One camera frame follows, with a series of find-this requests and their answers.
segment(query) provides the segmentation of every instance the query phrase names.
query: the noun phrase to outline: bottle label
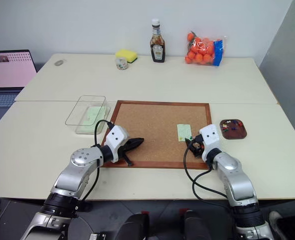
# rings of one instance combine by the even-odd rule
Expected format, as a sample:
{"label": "bottle label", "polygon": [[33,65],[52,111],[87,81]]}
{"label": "bottle label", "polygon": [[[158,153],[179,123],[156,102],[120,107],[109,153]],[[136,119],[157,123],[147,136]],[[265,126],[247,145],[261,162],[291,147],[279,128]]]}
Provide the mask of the bottle label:
{"label": "bottle label", "polygon": [[159,28],[152,28],[152,34],[153,35],[161,35],[161,31],[160,31],[160,29]]}
{"label": "bottle label", "polygon": [[153,46],[153,53],[154,53],[154,58],[156,60],[162,60],[163,47],[160,45],[154,45]]}

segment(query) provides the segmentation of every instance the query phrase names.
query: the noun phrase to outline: bag of oranges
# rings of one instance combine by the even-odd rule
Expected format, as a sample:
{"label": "bag of oranges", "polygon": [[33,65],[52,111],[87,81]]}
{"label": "bag of oranges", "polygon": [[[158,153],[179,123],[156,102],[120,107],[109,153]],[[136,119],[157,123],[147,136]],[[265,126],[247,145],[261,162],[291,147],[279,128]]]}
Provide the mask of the bag of oranges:
{"label": "bag of oranges", "polygon": [[200,38],[194,32],[187,35],[187,64],[200,64],[219,66],[223,57],[223,40],[210,40],[207,37]]}

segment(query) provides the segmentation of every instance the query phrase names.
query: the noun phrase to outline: gray sneaker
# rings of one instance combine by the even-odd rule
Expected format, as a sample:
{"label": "gray sneaker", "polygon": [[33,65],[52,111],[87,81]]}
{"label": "gray sneaker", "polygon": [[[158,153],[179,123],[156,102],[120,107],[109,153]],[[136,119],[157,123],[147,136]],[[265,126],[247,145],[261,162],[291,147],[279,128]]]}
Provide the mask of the gray sneaker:
{"label": "gray sneaker", "polygon": [[288,240],[277,225],[278,219],[282,219],[282,218],[283,217],[277,211],[271,211],[268,215],[268,221],[271,228],[280,236],[281,240]]}

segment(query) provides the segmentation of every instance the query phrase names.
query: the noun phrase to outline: laptop keyboard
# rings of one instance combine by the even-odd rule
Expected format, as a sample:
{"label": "laptop keyboard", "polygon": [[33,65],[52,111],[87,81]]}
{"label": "laptop keyboard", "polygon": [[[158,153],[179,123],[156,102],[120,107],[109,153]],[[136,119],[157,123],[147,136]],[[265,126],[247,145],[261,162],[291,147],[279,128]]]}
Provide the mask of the laptop keyboard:
{"label": "laptop keyboard", "polygon": [[0,94],[0,107],[10,107],[18,94]]}

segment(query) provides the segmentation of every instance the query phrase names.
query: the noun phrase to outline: clear plastic container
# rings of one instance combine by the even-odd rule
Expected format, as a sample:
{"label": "clear plastic container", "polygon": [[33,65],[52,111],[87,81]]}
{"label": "clear plastic container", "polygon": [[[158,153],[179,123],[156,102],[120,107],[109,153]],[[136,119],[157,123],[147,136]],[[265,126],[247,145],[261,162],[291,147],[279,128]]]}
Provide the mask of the clear plastic container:
{"label": "clear plastic container", "polygon": [[[65,125],[73,128],[77,134],[94,134],[94,129],[99,120],[106,119],[109,114],[105,96],[81,96],[71,113],[68,115]],[[97,134],[103,129],[104,122],[97,128]]]}

